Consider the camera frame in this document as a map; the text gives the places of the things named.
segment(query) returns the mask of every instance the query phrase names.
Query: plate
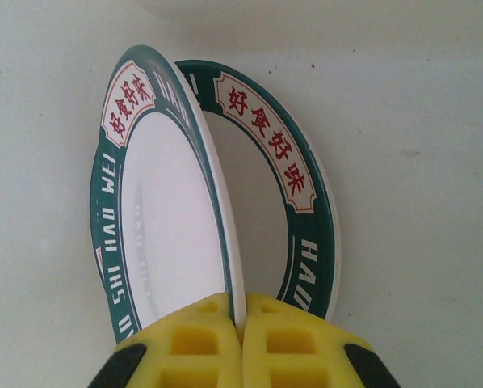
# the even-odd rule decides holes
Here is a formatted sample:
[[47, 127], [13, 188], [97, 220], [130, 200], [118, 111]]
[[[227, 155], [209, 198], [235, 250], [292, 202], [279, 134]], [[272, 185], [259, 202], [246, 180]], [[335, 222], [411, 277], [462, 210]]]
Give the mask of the plate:
[[118, 343], [225, 291], [243, 326], [237, 235], [211, 135], [182, 74], [147, 46], [121, 57], [107, 88], [90, 229]]
[[245, 75], [180, 61], [204, 111], [227, 182], [248, 292], [330, 319], [340, 276], [333, 196], [287, 110]]

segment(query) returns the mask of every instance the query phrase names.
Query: white table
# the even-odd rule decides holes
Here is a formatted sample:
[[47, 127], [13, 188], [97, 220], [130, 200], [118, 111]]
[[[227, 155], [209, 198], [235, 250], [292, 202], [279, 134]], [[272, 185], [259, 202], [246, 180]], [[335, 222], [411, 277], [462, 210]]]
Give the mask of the white table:
[[0, 387], [85, 386], [114, 348], [88, 188], [108, 79], [140, 43], [289, 107], [338, 209], [335, 323], [405, 387], [483, 387], [483, 1], [322, 3], [0, 1]]

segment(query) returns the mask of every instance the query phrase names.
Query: white lettering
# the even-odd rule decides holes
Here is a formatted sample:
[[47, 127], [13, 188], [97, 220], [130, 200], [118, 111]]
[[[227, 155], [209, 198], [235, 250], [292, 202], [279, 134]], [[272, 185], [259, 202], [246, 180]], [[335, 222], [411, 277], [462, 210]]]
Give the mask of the white lettering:
[[132, 320], [130, 319], [130, 314], [125, 315], [119, 322], [118, 327], [120, 328], [120, 333], [125, 332], [132, 326]]
[[109, 277], [109, 283], [111, 283], [111, 289], [117, 289], [123, 285], [123, 281], [121, 281], [121, 274], [114, 275]]
[[116, 164], [116, 160], [112, 156], [103, 153], [103, 157], [109, 162], [111, 162], [112, 164]]
[[167, 82], [168, 91], [170, 92], [171, 104], [179, 110], [179, 105], [177, 104], [177, 99], [175, 98], [174, 90], [171, 88], [170, 84]]
[[293, 293], [293, 300], [299, 303], [299, 306], [304, 310], [308, 311], [309, 304], [312, 302], [312, 297], [303, 289], [300, 285], [296, 286], [296, 290]]
[[[113, 273], [113, 272], [118, 272], [120, 270], [120, 266], [116, 265], [115, 267], [110, 267], [107, 272]], [[123, 282], [120, 280], [121, 279], [121, 274], [114, 275], [113, 277], [109, 277], [109, 282], [111, 283], [111, 289], [115, 289], [123, 285]], [[117, 305], [118, 303], [121, 302], [121, 299], [125, 299], [125, 290], [119, 289], [115, 293], [112, 294], [112, 302]]]
[[313, 260], [316, 263], [317, 262], [317, 249], [318, 249], [317, 244], [315, 242], [311, 242], [311, 241], [303, 239], [303, 240], [301, 240], [301, 245], [303, 246], [303, 250], [301, 252], [301, 255], [304, 258]]
[[114, 182], [106, 176], [102, 176], [105, 186], [102, 186], [102, 192], [110, 192], [114, 194]]
[[107, 233], [107, 234], [110, 234], [111, 236], [116, 236], [116, 231], [114, 230], [114, 228], [115, 228], [115, 225], [114, 224], [105, 225], [103, 227], [103, 232], [104, 233]]
[[196, 85], [196, 79], [195, 79], [195, 75], [193, 73], [190, 73], [190, 80], [191, 80], [191, 89], [193, 89], [193, 93], [198, 95], [199, 94], [199, 88]]
[[164, 82], [162, 81], [162, 77], [159, 74], [157, 74], [155, 71], [153, 72], [153, 75], [155, 75], [155, 79], [157, 79], [157, 83], [159, 84], [159, 87], [161, 88], [162, 96], [165, 99], [168, 99], [168, 91], [166, 90], [166, 86], [164, 86]]
[[105, 240], [103, 243], [105, 244], [106, 252], [118, 250], [118, 247], [116, 246], [116, 240]]
[[302, 269], [304, 273], [299, 274], [299, 279], [307, 281], [311, 285], [314, 285], [316, 277], [312, 270], [310, 270], [305, 263], [300, 264], [300, 269]]
[[102, 163], [102, 171], [105, 173], [105, 174], [108, 174], [110, 175], [111, 177], [114, 178], [114, 175], [116, 173], [116, 170], [114, 170], [114, 167], [111, 168], [111, 165], [109, 164], [105, 164], [105, 162]]
[[187, 113], [186, 113], [186, 110], [184, 109], [184, 105], [181, 100], [178, 101], [178, 109], [180, 111], [180, 114], [183, 115], [183, 119], [186, 122], [186, 125], [189, 127], [190, 119], [187, 118]]
[[125, 290], [124, 289], [120, 289], [116, 294], [112, 294], [112, 302], [114, 303], [114, 305], [117, 305], [118, 303], [121, 302], [121, 297], [123, 297], [123, 299], [125, 299]]
[[113, 220], [115, 218], [114, 209], [103, 208], [102, 209], [102, 218], [104, 220]]

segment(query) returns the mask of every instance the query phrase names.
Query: decorative label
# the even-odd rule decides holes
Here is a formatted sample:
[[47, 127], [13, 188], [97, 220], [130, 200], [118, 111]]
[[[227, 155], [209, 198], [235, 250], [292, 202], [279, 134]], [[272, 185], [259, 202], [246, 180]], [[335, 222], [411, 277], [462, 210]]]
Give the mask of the decorative label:
[[215, 87], [216, 101], [224, 114], [252, 133], [274, 164], [287, 202], [297, 213], [313, 213], [316, 193], [312, 178], [283, 121], [248, 85], [229, 74], [222, 72]]
[[155, 93], [143, 69], [126, 62], [112, 80], [103, 108], [102, 127], [117, 147], [127, 143], [139, 115], [155, 108]]

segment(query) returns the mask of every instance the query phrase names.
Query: plate center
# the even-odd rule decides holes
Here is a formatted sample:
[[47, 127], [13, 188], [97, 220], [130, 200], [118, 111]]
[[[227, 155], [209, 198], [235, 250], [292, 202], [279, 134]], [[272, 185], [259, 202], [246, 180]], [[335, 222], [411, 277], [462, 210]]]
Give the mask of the plate center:
[[168, 116], [150, 113], [133, 130], [120, 201], [124, 257], [142, 327], [224, 292], [208, 186], [190, 143]]
[[277, 297], [288, 261], [288, 224], [277, 180], [245, 132], [222, 116], [204, 116], [233, 206], [246, 292]]

